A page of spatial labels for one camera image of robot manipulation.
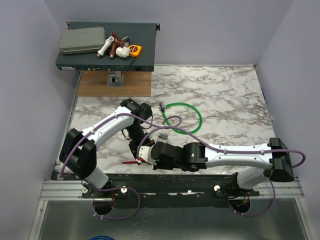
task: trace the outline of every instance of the marble surface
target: marble surface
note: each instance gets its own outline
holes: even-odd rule
[[[126,97],[79,97],[71,128],[82,130],[111,114]],[[207,143],[236,146],[266,143],[274,137],[267,106],[254,67],[185,67],[156,66],[152,73],[151,97],[132,97],[138,103],[152,106],[153,122],[163,121],[159,102],[184,102],[202,114],[203,124],[195,134]],[[179,115],[181,127],[193,130],[198,116],[185,107],[166,109],[166,115]],[[169,142],[183,146],[193,139],[172,130],[165,131]],[[107,141],[97,152],[97,165],[105,173],[128,174],[232,174],[241,166],[219,166],[199,172],[180,169],[152,170],[150,165],[122,164],[133,161],[129,141],[120,133]]]

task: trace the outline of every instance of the wooden board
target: wooden board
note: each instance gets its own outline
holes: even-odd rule
[[[150,71],[124,72],[123,86],[107,86],[109,71],[83,71],[78,97],[150,97]]]

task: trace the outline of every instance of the sticker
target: sticker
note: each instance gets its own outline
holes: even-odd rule
[[[62,66],[62,70],[75,70],[72,66]]]

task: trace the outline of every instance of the green cable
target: green cable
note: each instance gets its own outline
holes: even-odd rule
[[[187,103],[184,103],[184,102],[170,103],[170,104],[166,105],[165,107],[166,107],[166,108],[170,108],[170,107],[174,107],[174,106],[185,106],[185,107],[188,107],[188,108],[193,109],[193,110],[198,114],[199,120],[200,120],[199,125],[198,125],[198,127],[197,127],[195,130],[192,130],[192,131],[189,132],[189,133],[191,133],[191,134],[196,133],[196,132],[201,128],[201,126],[202,126],[202,116],[201,116],[201,113],[198,111],[198,109],[196,109],[194,106],[192,106],[192,105],[190,105],[190,104],[187,104]],[[165,111],[162,112],[162,116],[163,116],[164,119],[167,118],[167,116],[166,116],[166,114],[165,114]],[[168,120],[166,121],[166,124],[167,124],[168,126],[170,126],[170,127],[172,126]],[[183,131],[180,131],[180,130],[178,130],[178,129],[173,129],[173,131],[175,131],[175,132],[177,132],[177,133],[179,133],[179,134],[184,134],[184,135],[186,135],[186,133],[184,133]]]

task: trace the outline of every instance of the yellow tape measure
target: yellow tape measure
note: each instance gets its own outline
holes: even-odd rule
[[[142,51],[142,46],[138,46],[138,45],[130,45],[129,48],[131,49],[130,57],[137,58]]]

